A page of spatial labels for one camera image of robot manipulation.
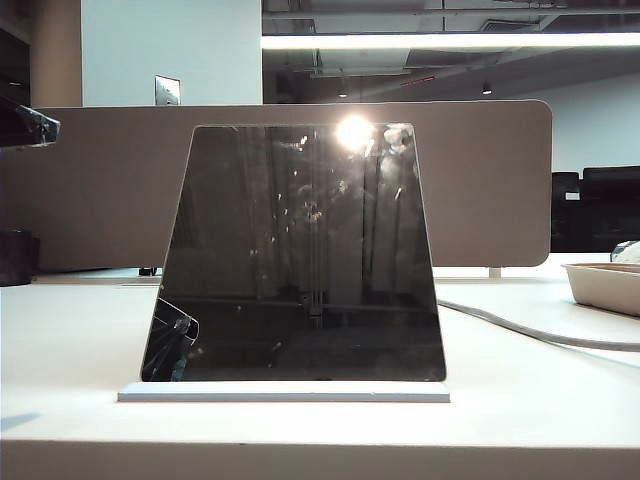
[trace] gray cable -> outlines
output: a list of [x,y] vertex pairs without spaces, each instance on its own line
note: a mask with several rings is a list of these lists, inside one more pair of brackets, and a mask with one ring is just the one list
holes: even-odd
[[460,305],[459,303],[449,302],[447,300],[438,300],[438,305],[456,310],[458,312],[466,313],[473,317],[486,320],[489,323],[493,323],[502,328],[506,328],[513,332],[526,335],[527,337],[535,338],[542,342],[547,343],[559,343],[562,345],[571,345],[581,348],[593,348],[597,350],[615,350],[618,352],[640,352],[640,343],[628,343],[628,342],[607,342],[603,340],[585,340],[583,338],[565,337],[564,335],[556,335],[554,333],[544,332],[542,330],[536,330],[535,328],[525,327],[517,323],[510,322],[502,317],[494,315],[493,313],[481,310],[479,308],[467,307]]

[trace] beige partition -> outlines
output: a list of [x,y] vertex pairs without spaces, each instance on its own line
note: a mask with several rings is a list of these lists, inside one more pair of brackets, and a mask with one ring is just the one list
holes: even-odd
[[529,266],[550,243],[551,112],[537,101],[58,108],[58,142],[4,152],[0,228],[41,238],[45,270],[161,265],[196,125],[415,127],[433,262]]

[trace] beige tray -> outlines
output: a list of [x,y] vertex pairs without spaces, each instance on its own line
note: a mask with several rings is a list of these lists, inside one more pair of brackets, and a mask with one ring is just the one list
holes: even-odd
[[563,266],[567,269],[576,302],[640,316],[640,264],[574,263]]

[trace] fluorescent light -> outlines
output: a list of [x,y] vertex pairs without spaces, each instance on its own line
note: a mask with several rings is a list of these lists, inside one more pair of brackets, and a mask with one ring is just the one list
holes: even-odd
[[638,47],[640,32],[445,33],[409,35],[278,35],[262,37],[263,50],[367,50],[395,48]]

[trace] reflective screen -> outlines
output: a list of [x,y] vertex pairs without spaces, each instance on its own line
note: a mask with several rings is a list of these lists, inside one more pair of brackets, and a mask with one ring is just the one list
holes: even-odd
[[196,128],[142,379],[444,377],[412,126]]

